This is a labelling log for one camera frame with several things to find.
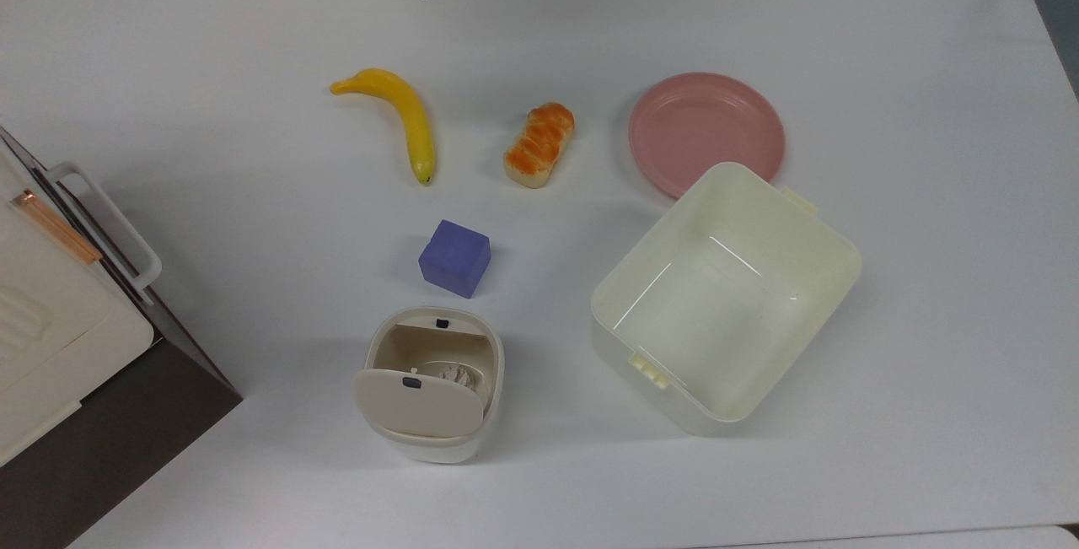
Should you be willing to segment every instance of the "yellow banana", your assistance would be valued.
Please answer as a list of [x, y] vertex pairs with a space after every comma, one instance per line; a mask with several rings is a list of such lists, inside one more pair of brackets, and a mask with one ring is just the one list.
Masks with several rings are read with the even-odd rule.
[[435, 138], [431, 135], [427, 113], [423, 110], [420, 96], [406, 83], [405, 79], [381, 68], [366, 68], [356, 76], [330, 85], [334, 95], [363, 93], [381, 97], [393, 104], [405, 123], [405, 139], [408, 142], [409, 162], [412, 173], [421, 184], [431, 183], [435, 174]]

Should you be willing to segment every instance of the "cube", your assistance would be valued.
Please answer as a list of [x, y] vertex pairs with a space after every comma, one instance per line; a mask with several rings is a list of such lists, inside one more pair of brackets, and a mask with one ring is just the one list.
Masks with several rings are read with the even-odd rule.
[[487, 235], [442, 221], [420, 253], [420, 272], [428, 284], [472, 299], [490, 261]]

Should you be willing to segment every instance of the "pink plate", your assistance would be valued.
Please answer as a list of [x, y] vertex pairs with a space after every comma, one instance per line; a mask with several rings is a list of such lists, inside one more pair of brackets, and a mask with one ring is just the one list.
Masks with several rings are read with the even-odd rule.
[[764, 96], [730, 77], [687, 72], [641, 96], [629, 119], [629, 147], [644, 176], [678, 200], [724, 161], [770, 181], [787, 145]]

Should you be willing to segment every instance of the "bread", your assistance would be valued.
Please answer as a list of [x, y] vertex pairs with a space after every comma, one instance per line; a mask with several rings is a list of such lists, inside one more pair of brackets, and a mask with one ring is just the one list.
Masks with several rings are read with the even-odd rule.
[[517, 141], [503, 156], [506, 176], [528, 188], [543, 187], [573, 137], [573, 126], [572, 112], [561, 104], [534, 108]]

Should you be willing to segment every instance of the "small white bin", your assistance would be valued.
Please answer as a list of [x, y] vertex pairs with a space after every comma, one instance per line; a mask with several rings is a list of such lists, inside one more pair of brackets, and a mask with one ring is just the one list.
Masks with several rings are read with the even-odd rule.
[[693, 435], [745, 418], [861, 272], [858, 249], [740, 164], [719, 164], [592, 294], [602, 360]]
[[461, 463], [493, 423], [503, 372], [502, 342], [482, 319], [412, 307], [375, 331], [353, 392], [371, 428], [409, 457]]

